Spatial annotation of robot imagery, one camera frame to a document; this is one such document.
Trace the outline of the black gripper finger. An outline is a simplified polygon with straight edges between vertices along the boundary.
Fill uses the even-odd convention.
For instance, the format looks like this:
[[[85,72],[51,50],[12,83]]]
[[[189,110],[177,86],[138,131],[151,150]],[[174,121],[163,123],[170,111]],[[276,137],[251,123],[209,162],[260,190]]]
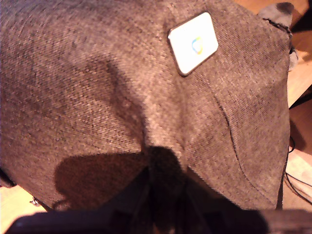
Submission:
[[[104,219],[134,218],[148,200],[149,178],[149,170],[143,169],[125,189],[97,210],[98,215]]]
[[[229,201],[195,174],[187,174],[183,191],[186,216],[234,216],[241,209]]]

